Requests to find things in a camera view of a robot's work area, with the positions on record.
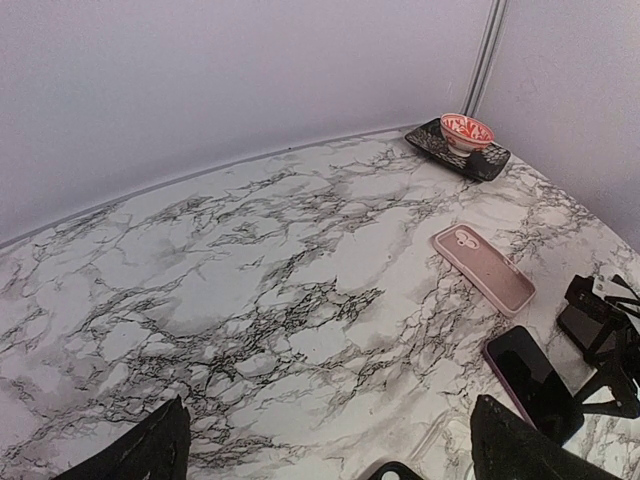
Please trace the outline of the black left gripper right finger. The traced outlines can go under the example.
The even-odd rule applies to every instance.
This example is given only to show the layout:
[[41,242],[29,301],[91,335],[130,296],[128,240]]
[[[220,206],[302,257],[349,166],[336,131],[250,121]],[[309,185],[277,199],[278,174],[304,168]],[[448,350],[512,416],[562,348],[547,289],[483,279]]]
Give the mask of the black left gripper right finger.
[[613,479],[564,450],[490,395],[480,395],[470,419],[474,476],[502,479]]

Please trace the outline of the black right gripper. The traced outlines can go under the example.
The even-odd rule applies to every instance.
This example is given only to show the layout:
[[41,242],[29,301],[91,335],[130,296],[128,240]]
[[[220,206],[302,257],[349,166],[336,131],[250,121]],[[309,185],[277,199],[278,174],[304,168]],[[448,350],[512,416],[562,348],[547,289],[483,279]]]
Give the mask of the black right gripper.
[[[639,363],[639,294],[618,274],[576,275],[556,323],[589,365],[600,365],[574,396],[584,414],[639,418],[639,386],[624,365]],[[612,399],[587,400],[602,388]]]

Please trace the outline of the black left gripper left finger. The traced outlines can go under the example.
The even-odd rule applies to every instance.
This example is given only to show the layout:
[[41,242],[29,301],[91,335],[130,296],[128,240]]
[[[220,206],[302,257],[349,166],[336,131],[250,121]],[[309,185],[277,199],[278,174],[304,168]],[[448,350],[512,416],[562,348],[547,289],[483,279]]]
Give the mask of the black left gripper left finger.
[[187,476],[190,414],[177,396],[59,479],[181,479]]

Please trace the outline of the purple phone black screen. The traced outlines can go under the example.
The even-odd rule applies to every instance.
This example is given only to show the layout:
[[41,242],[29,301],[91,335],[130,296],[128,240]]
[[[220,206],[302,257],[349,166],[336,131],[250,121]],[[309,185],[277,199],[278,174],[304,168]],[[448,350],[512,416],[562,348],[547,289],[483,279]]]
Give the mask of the purple phone black screen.
[[489,340],[484,358],[524,419],[547,438],[564,445],[583,426],[581,408],[526,328]]

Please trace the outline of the pink phone case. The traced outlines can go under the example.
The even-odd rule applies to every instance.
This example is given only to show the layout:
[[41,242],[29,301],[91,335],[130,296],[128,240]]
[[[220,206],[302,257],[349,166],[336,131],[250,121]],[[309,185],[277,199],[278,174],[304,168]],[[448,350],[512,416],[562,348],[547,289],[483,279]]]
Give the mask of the pink phone case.
[[506,317],[517,315],[534,297],[531,280],[471,226],[452,225],[433,235],[431,241],[435,250]]

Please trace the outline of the black patterned rectangular plate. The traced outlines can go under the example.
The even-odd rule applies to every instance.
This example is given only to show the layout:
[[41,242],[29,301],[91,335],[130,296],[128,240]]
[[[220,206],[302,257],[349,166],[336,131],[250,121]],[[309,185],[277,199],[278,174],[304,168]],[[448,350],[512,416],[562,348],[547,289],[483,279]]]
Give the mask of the black patterned rectangular plate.
[[440,130],[440,119],[434,118],[404,136],[427,159],[457,174],[480,182],[493,181],[511,159],[511,152],[496,143],[468,157],[452,153]]

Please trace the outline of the red white patterned bowl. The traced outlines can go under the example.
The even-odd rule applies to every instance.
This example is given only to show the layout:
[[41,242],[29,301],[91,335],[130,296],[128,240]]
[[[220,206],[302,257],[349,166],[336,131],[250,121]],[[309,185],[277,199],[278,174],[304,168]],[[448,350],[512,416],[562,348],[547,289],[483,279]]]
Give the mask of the red white patterned bowl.
[[485,149],[495,139],[494,132],[487,125],[462,114],[443,114],[439,123],[449,151],[463,158]]

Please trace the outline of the right aluminium corner post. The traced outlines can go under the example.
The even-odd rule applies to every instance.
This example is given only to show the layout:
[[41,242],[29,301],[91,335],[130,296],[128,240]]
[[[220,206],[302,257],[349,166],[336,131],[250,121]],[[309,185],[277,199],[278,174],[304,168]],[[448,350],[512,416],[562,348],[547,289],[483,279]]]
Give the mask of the right aluminium corner post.
[[491,2],[471,81],[462,106],[462,113],[466,116],[474,117],[479,110],[504,29],[509,4],[508,0]]

